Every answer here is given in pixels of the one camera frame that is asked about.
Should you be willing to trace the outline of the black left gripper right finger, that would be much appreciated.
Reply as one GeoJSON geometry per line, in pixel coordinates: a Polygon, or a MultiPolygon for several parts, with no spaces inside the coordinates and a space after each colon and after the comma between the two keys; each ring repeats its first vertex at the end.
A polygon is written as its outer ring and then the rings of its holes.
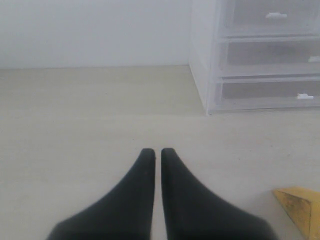
{"type": "Polygon", "coordinates": [[[161,191],[169,240],[271,240],[273,229],[220,198],[184,165],[173,148],[161,151],[161,191]]]}

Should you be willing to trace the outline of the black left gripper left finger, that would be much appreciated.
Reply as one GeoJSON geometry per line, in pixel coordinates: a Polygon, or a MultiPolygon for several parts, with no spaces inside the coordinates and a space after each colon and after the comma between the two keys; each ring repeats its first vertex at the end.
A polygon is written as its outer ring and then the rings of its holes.
{"type": "Polygon", "coordinates": [[[59,222],[49,240],[149,240],[155,198],[156,155],[141,150],[121,181],[88,208],[59,222]]]}

